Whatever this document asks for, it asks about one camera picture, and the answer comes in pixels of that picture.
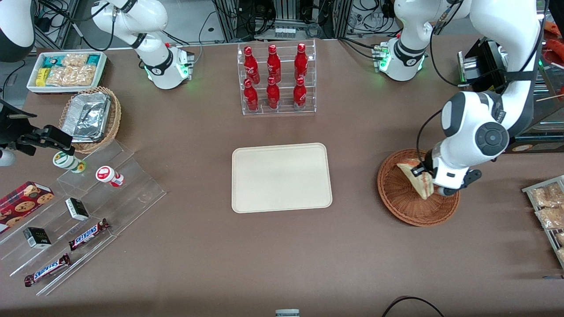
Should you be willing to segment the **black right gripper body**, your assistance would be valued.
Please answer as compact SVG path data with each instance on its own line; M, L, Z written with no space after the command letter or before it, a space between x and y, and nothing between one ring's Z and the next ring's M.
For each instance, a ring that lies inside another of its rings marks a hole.
M15 141L30 133L34 127L29 118L37 115L13 107L3 99L0 102L0 146L2 150L15 150Z

